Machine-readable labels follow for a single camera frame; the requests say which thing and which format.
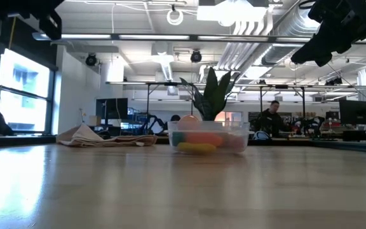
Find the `green object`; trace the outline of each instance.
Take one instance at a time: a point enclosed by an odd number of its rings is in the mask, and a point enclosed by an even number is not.
[[[217,80],[214,69],[211,67],[204,89],[204,95],[200,93],[196,86],[188,83],[185,79],[180,79],[184,88],[193,98],[193,105],[200,112],[203,121],[214,121],[215,117],[225,108],[227,98],[234,88],[239,74],[231,81],[231,71],[223,75],[220,83]]]
[[[177,146],[179,143],[184,142],[185,135],[182,132],[172,133],[172,146]]]

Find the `potted plant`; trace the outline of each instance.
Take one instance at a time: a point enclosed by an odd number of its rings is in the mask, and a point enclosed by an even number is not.
[[[218,82],[215,71],[211,67],[208,72],[203,95],[192,83],[188,83],[182,78],[180,80],[184,88],[193,98],[193,105],[200,112],[203,121],[214,121],[215,117],[225,108],[227,98],[232,93],[231,90],[238,76],[235,77],[234,81],[231,81],[231,72],[228,72]]]

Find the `plastic container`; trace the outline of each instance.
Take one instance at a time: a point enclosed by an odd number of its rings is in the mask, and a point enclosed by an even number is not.
[[[174,151],[191,154],[241,153],[248,146],[249,123],[235,121],[169,121]]]

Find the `wooden table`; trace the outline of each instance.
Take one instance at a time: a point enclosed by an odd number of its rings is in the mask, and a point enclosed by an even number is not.
[[[0,228],[366,228],[366,153],[2,148]]]

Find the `computer monitor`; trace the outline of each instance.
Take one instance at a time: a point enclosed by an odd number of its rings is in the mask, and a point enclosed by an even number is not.
[[[128,99],[97,99],[95,114],[105,120],[128,119]]]
[[[325,119],[332,119],[332,120],[338,120],[340,119],[339,113],[337,111],[327,111],[325,113]]]
[[[366,125],[366,102],[339,101],[341,124]]]

